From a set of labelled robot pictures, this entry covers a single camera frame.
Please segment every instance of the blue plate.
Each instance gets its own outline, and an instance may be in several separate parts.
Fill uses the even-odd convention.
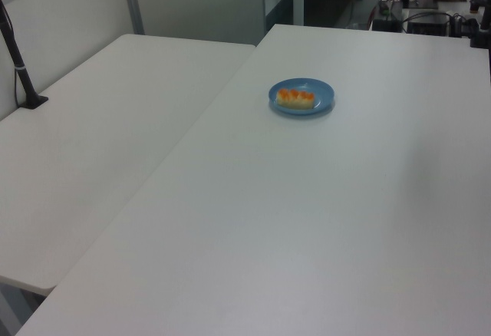
[[[293,110],[291,108],[286,108],[277,105],[276,94],[282,88],[286,89],[296,89],[298,91],[307,91],[314,94],[314,108],[310,110]],[[273,85],[269,90],[269,100],[274,108],[291,115],[312,115],[324,110],[327,110],[331,106],[334,100],[334,90],[332,87],[317,79],[309,79],[307,77],[297,77],[295,79],[288,79],[286,81],[280,81],[279,83]]]

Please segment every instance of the table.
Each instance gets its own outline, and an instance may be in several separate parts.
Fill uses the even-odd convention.
[[[0,123],[0,282],[48,294],[253,46],[124,35]]]
[[[487,51],[276,25],[18,336],[487,336],[489,156]]]

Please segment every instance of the white table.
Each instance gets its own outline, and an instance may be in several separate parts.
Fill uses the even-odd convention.
[[[0,123],[0,282],[46,295],[253,46],[125,35]]]
[[[275,26],[18,336],[488,336],[487,61]],[[273,112],[289,77],[334,110]]]

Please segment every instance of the black cable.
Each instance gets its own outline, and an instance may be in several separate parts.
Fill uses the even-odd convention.
[[[18,100],[17,100],[17,70],[14,69],[14,99],[15,106],[18,108]]]
[[[418,14],[411,15],[409,18],[404,19],[401,22],[401,24],[405,23],[406,21],[411,21],[414,19],[424,18],[425,16],[432,16],[432,15],[446,15],[449,18],[452,18],[452,15],[447,14],[446,12],[420,12]]]

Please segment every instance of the gray floor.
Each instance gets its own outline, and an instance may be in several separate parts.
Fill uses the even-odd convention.
[[[282,12],[276,18],[270,18],[272,24],[293,24],[292,0],[286,0]],[[352,0],[305,0],[304,24],[311,27],[346,28],[349,24],[361,24],[366,27],[372,9],[378,0],[355,0],[353,16],[350,20]]]

